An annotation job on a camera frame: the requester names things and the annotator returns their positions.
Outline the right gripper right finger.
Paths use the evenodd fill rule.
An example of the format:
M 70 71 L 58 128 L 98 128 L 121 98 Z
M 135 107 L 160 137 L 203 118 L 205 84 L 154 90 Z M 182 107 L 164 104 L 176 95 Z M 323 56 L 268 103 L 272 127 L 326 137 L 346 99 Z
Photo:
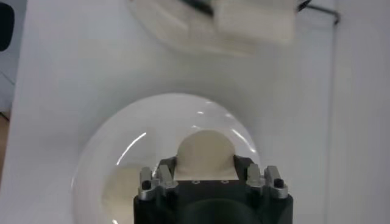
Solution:
M 268 190 L 272 198 L 288 197 L 288 187 L 276 166 L 267 166 L 261 173 L 258 164 L 250 158 L 234 155 L 233 161 L 238 179 L 244 181 L 250 189 L 259 191 L 260 194 Z

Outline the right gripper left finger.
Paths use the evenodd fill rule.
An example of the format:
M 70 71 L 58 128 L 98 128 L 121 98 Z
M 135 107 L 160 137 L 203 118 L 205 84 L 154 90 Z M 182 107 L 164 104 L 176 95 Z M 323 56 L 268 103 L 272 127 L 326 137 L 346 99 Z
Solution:
M 153 200 L 158 192 L 167 196 L 171 192 L 177 191 L 178 182 L 174 179 L 176 161 L 176 157 L 173 156 L 162 159 L 154 171 L 149 167 L 141 169 L 140 186 L 138 187 L 140 200 Z

